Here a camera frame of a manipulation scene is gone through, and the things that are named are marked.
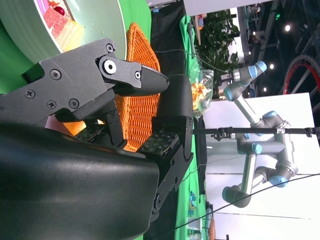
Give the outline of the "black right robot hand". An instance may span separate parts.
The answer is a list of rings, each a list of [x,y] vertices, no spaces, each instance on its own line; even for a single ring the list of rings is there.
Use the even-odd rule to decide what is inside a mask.
[[[133,240],[179,188],[193,159],[190,81],[115,50],[104,38],[46,58],[1,95],[1,239]],[[155,94],[151,135],[126,151],[115,96]]]

